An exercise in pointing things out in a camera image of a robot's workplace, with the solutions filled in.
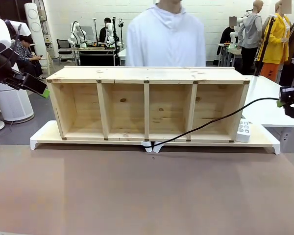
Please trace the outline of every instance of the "white cylindrical appliance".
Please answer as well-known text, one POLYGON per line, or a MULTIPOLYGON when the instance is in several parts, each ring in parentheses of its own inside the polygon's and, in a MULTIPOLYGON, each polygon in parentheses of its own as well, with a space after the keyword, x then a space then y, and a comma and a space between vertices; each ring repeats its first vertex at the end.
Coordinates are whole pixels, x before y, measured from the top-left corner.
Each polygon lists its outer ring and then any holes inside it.
POLYGON ((24 6, 28 27, 31 32, 31 37, 34 40, 34 43, 36 44, 34 46, 36 55, 42 55, 43 59, 45 60, 40 60, 39 62, 41 65, 47 65, 47 49, 45 46, 44 35, 40 26, 37 5, 34 3, 26 3, 24 6))
POLYGON ((0 109, 4 121, 13 124, 29 121, 34 111, 25 90, 15 90, 0 83, 0 109))

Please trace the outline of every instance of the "orange pants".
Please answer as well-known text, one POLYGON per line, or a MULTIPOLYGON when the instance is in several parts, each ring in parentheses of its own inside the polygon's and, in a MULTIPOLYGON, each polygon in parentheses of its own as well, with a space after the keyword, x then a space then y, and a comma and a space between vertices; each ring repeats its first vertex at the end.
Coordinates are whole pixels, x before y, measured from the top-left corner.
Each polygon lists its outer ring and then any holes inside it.
POLYGON ((260 75, 276 82, 278 76, 279 64, 264 63, 260 75))

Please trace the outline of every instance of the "white power strip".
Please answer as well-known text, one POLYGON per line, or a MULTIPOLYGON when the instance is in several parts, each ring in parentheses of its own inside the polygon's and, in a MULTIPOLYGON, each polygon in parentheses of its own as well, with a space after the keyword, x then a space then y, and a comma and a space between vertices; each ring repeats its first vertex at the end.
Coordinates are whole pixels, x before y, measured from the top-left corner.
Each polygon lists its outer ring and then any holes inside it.
POLYGON ((240 121, 239 129, 237 131, 236 141, 248 143, 250 139, 250 126, 249 122, 242 118, 240 121))

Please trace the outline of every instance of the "gray hoodie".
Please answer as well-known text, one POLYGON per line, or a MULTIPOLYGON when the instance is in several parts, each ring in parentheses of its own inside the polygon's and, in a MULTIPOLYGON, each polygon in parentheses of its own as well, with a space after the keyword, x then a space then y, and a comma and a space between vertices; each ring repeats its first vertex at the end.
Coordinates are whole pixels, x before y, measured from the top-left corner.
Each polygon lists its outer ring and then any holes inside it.
POLYGON ((239 30, 239 46, 245 48, 258 47, 262 34, 261 17, 257 14, 250 14, 243 20, 243 24, 239 30))

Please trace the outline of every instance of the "yellow jacket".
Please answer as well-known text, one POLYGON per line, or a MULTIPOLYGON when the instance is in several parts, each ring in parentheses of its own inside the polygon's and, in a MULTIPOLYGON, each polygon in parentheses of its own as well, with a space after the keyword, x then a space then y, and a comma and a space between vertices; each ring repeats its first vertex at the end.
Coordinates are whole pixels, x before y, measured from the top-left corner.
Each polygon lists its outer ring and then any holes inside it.
MULTIPOLYGON (((276 13, 278 16, 275 18, 275 22, 273 23, 271 33, 269 36, 269 43, 265 52, 264 56, 264 63, 272 63, 272 64, 282 64, 284 61, 288 60, 289 58, 289 44, 288 43, 282 43, 281 39, 285 37, 286 33, 286 26, 284 24, 283 18, 276 13)), ((291 26, 291 22, 287 16, 284 16, 286 21, 291 26)), ((269 24, 267 25, 266 31, 265 31, 265 37, 264 41, 266 40, 267 34, 269 30, 269 24)), ((257 61, 260 60, 261 53, 264 48, 264 43, 262 43, 257 61)))

